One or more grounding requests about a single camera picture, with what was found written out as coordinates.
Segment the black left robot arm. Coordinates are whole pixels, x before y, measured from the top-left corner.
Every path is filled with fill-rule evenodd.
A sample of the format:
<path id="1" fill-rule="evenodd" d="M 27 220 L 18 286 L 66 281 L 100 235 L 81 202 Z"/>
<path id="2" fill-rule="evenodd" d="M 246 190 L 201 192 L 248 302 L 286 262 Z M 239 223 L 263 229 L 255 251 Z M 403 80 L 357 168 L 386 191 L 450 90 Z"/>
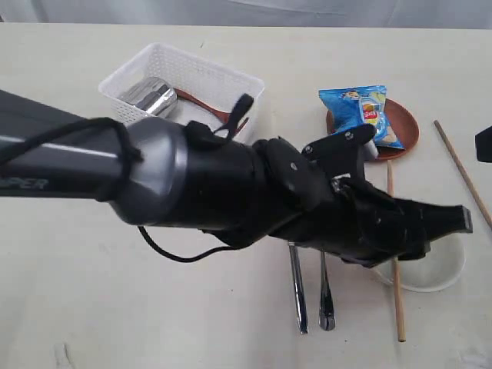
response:
<path id="1" fill-rule="evenodd" d="M 222 251 L 268 236 L 366 268 L 419 260 L 433 241 L 472 232 L 462 205 L 396 198 L 365 179 L 370 125 L 302 150 L 283 138 L 235 141 L 253 102 L 238 99 L 220 136 L 198 121 L 149 117 L 125 126 L 3 91 L 1 194 L 93 199 L 141 234 L 193 228 L 216 237 Z"/>

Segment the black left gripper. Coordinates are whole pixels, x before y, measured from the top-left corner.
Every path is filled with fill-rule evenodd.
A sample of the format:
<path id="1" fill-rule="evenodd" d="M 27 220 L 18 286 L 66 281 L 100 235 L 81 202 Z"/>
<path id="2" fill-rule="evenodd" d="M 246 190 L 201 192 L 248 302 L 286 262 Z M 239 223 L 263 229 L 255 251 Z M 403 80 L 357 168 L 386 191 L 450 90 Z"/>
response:
<path id="1" fill-rule="evenodd" d="M 418 260 L 430 242 L 471 234 L 470 210 L 394 198 L 365 179 L 328 178 L 282 138 L 254 144 L 264 183 L 252 215 L 215 237 L 245 248 L 265 236 L 292 241 L 372 268 L 391 258 Z"/>

